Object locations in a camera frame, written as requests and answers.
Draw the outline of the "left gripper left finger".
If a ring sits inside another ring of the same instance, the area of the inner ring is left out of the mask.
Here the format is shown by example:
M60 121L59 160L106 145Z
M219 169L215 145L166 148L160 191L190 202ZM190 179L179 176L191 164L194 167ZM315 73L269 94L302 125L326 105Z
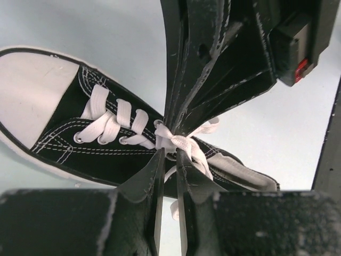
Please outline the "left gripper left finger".
M1 195L1 255L158 255L165 152L115 189Z

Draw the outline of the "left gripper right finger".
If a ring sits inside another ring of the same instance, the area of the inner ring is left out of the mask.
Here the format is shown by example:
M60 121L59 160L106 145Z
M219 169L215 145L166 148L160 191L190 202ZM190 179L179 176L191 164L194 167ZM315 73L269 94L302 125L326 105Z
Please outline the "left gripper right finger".
M315 191L231 192L177 151L183 255L340 255L340 208Z

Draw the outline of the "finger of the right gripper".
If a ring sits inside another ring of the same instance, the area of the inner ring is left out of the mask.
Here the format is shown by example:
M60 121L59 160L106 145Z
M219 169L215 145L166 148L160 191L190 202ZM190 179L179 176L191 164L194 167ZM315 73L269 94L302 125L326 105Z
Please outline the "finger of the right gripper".
M172 133L188 133L186 116L226 43L231 1L161 1L167 91L164 124Z

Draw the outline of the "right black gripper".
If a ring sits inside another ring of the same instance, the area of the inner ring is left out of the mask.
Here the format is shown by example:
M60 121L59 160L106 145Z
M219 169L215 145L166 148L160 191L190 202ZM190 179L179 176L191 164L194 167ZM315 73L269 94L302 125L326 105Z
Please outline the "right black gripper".
M222 53L184 115L183 132L265 93L276 77L293 86L307 76L329 46L339 4L254 1L257 15L228 26Z

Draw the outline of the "white shoelace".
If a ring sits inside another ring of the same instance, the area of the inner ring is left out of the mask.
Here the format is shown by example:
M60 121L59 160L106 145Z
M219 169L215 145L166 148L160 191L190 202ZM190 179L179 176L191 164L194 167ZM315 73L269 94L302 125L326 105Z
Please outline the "white shoelace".
M127 128L135 132L135 135L120 138L120 143L140 145L148 149L164 148L166 153L174 153L177 149L181 149L201 173L211 180L213 179L205 154L192 137L200 133L214 132L219 125L219 118L210 119L208 125L201 125L186 137L173 135L162 121L155 121L156 142L153 143L142 135L149 120L148 114L144 110L138 109L134 121L131 122L132 106L123 99L117 100L117 113L113 114L106 109L108 95L109 90L105 87L100 85L93 87L90 99L81 115L81 118L93 122L74 135L76 143L89 143L96 140L99 144L106 145L116 139L122 127Z

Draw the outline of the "black canvas sneaker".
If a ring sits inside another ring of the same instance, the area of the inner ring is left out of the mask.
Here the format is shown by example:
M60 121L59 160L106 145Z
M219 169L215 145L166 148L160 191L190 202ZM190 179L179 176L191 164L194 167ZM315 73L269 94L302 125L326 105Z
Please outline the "black canvas sneaker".
M81 60L28 47L1 50L1 140L62 177L121 185L145 167L157 149L120 143L120 138L135 135L123 127L106 145L74 141L74 135L93 122L81 115L95 85L109 90L106 109L113 114L118 99L131 104L131 122L136 110L144 110L149 120L142 135L156 142L155 121L163 122L163 117L139 97ZM165 162L165 195L176 198L176 152L168 153Z

